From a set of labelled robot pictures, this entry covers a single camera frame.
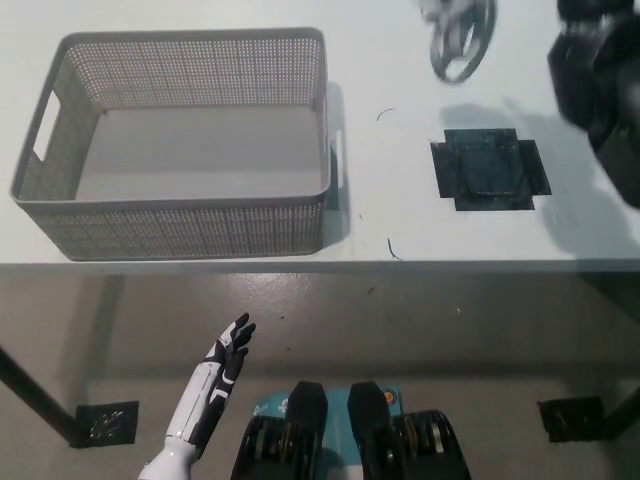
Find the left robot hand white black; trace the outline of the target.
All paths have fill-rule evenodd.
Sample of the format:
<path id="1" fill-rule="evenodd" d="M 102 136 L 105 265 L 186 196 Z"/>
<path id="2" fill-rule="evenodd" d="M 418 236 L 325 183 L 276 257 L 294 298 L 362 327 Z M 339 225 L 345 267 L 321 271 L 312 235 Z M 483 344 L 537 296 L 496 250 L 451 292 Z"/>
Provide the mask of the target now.
<path id="1" fill-rule="evenodd" d="M 191 444 L 202 454 L 242 370 L 255 328 L 249 314 L 244 313 L 218 337 L 196 365 L 169 423 L 167 437 Z"/>

